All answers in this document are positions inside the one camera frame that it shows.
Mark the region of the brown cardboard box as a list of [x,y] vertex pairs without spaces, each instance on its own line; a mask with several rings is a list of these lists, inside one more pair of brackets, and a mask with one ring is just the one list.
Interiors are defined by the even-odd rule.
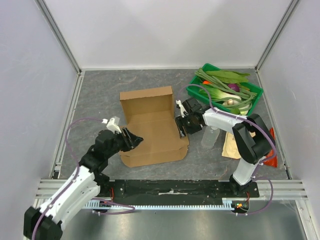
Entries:
[[189,139],[179,134],[171,86],[121,92],[119,100],[127,129],[143,138],[135,149],[120,152],[127,167],[175,162],[186,157]]

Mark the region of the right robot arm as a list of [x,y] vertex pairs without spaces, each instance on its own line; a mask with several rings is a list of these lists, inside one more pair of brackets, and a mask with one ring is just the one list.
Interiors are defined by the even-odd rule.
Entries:
[[180,111],[175,123],[181,138],[197,133],[203,127],[233,134],[240,160],[229,178],[229,191],[235,197],[242,196],[250,186],[258,164],[275,150],[275,140],[262,118],[258,114],[236,115],[217,107],[202,106],[193,97],[175,102]]

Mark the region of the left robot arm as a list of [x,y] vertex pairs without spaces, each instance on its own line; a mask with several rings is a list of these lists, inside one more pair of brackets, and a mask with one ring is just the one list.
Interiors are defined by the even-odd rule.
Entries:
[[40,207],[24,213],[23,235],[30,240],[59,240],[72,218],[96,196],[110,191],[110,178],[103,174],[108,160],[118,152],[135,149],[144,139],[126,127],[102,130],[68,180]]

